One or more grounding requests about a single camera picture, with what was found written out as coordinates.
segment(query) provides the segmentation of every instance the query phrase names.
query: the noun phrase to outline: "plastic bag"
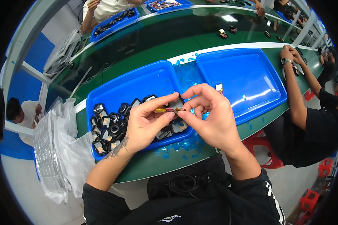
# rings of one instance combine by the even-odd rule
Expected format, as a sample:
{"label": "plastic bag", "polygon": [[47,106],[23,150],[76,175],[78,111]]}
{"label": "plastic bag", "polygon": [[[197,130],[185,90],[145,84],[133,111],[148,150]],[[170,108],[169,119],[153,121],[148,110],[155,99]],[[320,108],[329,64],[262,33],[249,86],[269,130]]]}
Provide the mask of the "plastic bag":
{"label": "plastic bag", "polygon": [[91,133],[75,138],[74,102],[75,99],[67,99],[62,104],[58,98],[34,130],[34,153],[41,186],[45,196],[57,204],[67,201],[67,192],[71,189],[75,197],[81,197],[86,177],[95,166]]}
{"label": "plastic bag", "polygon": [[73,29],[60,43],[55,46],[44,65],[43,74],[52,78],[68,63],[78,42],[81,41],[79,29]]}
{"label": "plastic bag", "polygon": [[82,187],[90,170],[95,166],[91,155],[91,132],[75,139],[77,134],[75,99],[68,99],[63,104],[63,116],[59,116],[54,128],[54,144],[57,149],[60,167],[72,189],[74,196],[80,198]]}

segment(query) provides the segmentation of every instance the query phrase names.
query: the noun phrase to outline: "stool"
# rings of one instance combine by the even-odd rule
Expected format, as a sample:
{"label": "stool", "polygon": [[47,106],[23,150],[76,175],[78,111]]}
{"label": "stool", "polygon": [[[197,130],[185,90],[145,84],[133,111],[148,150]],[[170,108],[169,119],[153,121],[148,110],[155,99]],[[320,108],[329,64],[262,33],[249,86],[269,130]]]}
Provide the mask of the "stool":
{"label": "stool", "polygon": [[296,224],[303,225],[306,222],[308,222],[308,220],[310,220],[310,218],[312,216],[313,216],[313,212],[310,211],[310,210],[307,210],[307,211],[304,212],[304,214],[301,217],[299,217],[299,219],[297,219],[297,223]]}
{"label": "stool", "polygon": [[299,208],[313,212],[313,208],[317,203],[318,198],[319,194],[317,192],[308,189],[308,193],[299,201]]}
{"label": "stool", "polygon": [[268,162],[266,162],[265,164],[260,165],[262,168],[278,169],[278,168],[284,167],[283,162],[280,159],[278,159],[275,156],[275,154],[273,153],[272,146],[270,145],[270,142],[268,141],[267,137],[258,137],[263,132],[264,132],[264,130],[260,130],[257,133],[253,134],[252,136],[244,139],[242,141],[243,145],[247,146],[250,153],[252,153],[254,156],[255,156],[255,154],[254,154],[253,146],[255,146],[255,145],[259,145],[259,146],[263,145],[263,146],[266,146],[269,149],[268,156],[270,156],[271,159]]}
{"label": "stool", "polygon": [[315,96],[315,94],[312,91],[312,89],[309,89],[309,90],[305,93],[305,96],[304,96],[304,98],[305,98],[306,101],[311,100]]}
{"label": "stool", "polygon": [[319,165],[319,177],[328,176],[332,170],[333,160],[324,159],[323,162]]}

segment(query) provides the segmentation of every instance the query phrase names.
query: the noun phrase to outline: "sleeve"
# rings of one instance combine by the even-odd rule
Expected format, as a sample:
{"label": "sleeve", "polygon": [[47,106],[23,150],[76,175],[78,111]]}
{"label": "sleeve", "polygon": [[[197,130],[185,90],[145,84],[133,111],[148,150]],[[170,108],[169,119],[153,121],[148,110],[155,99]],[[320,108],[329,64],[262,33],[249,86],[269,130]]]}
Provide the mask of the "sleeve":
{"label": "sleeve", "polygon": [[84,201],[84,219],[87,225],[116,224],[130,209],[121,197],[107,191],[101,191],[85,183],[82,199]]}
{"label": "sleeve", "polygon": [[320,107],[329,107],[329,106],[335,106],[337,107],[338,105],[338,97],[335,95],[332,95],[328,93],[326,90],[323,88],[320,89],[319,91],[319,102],[320,102]]}
{"label": "sleeve", "polygon": [[89,8],[88,8],[88,2],[89,2],[89,1],[86,1],[86,2],[84,3],[83,9],[82,9],[82,20],[83,20],[83,21],[85,20],[86,13],[87,13],[88,10],[89,10]]}
{"label": "sleeve", "polygon": [[338,137],[338,118],[328,111],[307,108],[307,122],[304,140],[328,143]]}
{"label": "sleeve", "polygon": [[265,169],[262,169],[261,174],[256,178],[232,181],[232,191],[237,196],[271,214],[278,224],[285,225],[283,210],[275,199],[272,183]]}

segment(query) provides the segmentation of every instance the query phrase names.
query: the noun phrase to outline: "black hair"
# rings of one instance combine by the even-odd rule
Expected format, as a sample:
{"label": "black hair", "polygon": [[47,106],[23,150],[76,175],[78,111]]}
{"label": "black hair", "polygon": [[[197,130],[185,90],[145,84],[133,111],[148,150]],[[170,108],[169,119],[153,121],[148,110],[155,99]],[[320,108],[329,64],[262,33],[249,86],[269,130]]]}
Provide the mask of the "black hair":
{"label": "black hair", "polygon": [[14,120],[21,112],[21,106],[17,98],[10,98],[6,105],[6,117],[8,120]]}

